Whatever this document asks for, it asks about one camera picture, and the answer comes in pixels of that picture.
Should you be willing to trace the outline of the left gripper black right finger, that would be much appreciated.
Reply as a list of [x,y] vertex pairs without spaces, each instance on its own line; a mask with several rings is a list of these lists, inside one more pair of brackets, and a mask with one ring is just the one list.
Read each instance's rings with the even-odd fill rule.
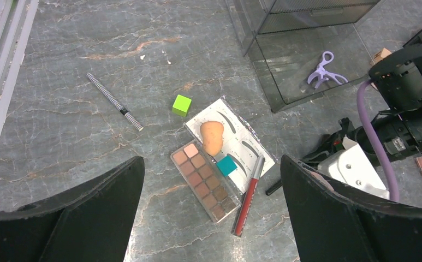
[[280,173],[302,261],[422,261],[422,208],[363,192],[288,155]]

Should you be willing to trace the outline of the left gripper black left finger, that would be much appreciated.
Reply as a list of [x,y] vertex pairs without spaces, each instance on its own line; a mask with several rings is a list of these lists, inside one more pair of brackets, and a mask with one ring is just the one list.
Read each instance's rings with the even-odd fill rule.
[[142,157],[10,212],[0,212],[0,261],[122,261],[145,176]]

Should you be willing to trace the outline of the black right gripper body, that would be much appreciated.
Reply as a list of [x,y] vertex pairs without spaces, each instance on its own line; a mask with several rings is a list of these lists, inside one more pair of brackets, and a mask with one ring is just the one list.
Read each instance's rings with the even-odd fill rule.
[[389,160],[422,152],[422,44],[390,54],[368,74],[388,105],[371,124]]

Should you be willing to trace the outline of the purple eyelash curler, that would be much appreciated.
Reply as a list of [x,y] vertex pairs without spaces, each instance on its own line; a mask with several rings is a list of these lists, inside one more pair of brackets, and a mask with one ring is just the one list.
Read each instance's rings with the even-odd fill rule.
[[329,72],[324,68],[333,60],[334,54],[330,51],[324,51],[322,53],[322,60],[317,64],[316,70],[308,76],[307,83],[311,84],[314,79],[317,79],[317,82],[314,86],[315,89],[318,89],[322,83],[328,82],[330,80],[335,81],[339,85],[349,83],[346,77],[340,74]]

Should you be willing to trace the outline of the clear acrylic drawer organizer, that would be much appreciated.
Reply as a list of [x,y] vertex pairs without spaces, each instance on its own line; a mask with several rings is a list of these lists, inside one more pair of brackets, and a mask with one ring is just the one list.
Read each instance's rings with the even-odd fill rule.
[[[274,113],[342,91],[366,78],[371,55],[358,26],[381,1],[226,1],[242,54],[248,56]],[[346,77],[307,83],[322,53],[324,68]]]

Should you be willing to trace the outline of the black makeup brush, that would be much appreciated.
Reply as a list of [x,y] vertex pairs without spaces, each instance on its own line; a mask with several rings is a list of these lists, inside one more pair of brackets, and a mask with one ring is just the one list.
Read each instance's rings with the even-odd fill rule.
[[277,191],[278,189],[280,189],[282,187],[282,180],[278,180],[276,183],[274,183],[272,186],[270,186],[266,191],[265,194],[267,196],[270,196],[271,194],[273,194],[275,191]]

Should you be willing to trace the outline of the orange makeup sponge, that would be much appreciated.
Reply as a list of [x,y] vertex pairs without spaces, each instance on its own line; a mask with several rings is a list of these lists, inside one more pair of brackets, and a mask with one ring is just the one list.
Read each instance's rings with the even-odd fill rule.
[[217,121],[204,122],[200,126],[203,149],[210,156],[215,157],[223,147],[224,126]]

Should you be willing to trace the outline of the wooden cube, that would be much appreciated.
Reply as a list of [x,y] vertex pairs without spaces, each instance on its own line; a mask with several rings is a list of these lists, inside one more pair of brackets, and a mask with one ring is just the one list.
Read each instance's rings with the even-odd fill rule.
[[382,61],[383,59],[385,59],[386,57],[388,57],[392,53],[393,52],[388,50],[387,48],[382,48],[379,52],[372,55],[370,65],[377,64],[378,62]]

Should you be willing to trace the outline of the red lip gloss tube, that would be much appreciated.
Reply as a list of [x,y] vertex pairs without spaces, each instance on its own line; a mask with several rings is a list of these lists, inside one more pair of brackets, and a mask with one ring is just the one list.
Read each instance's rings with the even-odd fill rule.
[[255,190],[257,188],[257,184],[258,181],[260,179],[260,176],[262,174],[263,171],[263,166],[265,163],[265,158],[263,156],[259,156],[256,160],[254,169],[253,169],[253,173],[252,173],[252,177],[249,181],[249,186],[248,189],[246,191],[245,197],[243,199],[242,205],[241,205],[241,209],[240,209],[240,213],[234,228],[234,235],[237,237],[241,237],[242,233],[243,233],[243,229],[244,226],[246,224],[246,219],[248,216],[248,213],[250,211],[251,208],[251,204],[253,201],[253,197],[254,197],[254,193]]

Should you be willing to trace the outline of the brown eyeshadow palette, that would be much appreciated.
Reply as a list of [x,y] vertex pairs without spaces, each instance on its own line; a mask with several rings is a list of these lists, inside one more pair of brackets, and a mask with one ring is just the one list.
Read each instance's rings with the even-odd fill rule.
[[240,207],[235,189],[197,141],[180,147],[170,158],[214,223]]

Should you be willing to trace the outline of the teal cube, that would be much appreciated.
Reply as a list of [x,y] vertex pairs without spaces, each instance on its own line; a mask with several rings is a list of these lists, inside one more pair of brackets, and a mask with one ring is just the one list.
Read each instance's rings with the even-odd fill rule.
[[237,165],[235,164],[230,155],[227,155],[220,161],[218,161],[217,167],[224,177],[229,176],[233,171],[237,169]]

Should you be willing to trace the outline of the eyebrow stencil card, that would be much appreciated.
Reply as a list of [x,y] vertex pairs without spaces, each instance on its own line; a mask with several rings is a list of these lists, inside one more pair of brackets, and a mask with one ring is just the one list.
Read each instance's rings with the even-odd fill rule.
[[203,136],[200,126],[209,121],[223,125],[223,147],[219,154],[211,159],[219,162],[224,157],[230,157],[237,168],[228,175],[240,192],[247,190],[253,168],[258,157],[265,158],[261,175],[264,175],[275,165],[276,160],[262,146],[252,127],[228,105],[224,97],[213,102],[204,110],[191,117],[184,126],[202,145]]

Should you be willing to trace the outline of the checkered eyeliner pencil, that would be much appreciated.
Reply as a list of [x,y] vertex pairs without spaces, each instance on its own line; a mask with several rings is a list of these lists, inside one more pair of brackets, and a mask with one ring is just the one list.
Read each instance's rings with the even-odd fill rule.
[[86,77],[101,92],[101,94],[135,127],[137,131],[141,132],[143,130],[143,125],[92,73],[86,73]]

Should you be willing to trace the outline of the lime green cube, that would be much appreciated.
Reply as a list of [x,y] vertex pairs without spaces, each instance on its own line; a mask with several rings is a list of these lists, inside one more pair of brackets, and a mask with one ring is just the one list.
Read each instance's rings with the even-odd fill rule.
[[172,112],[179,116],[185,117],[191,106],[191,103],[192,100],[190,98],[178,94],[173,103]]

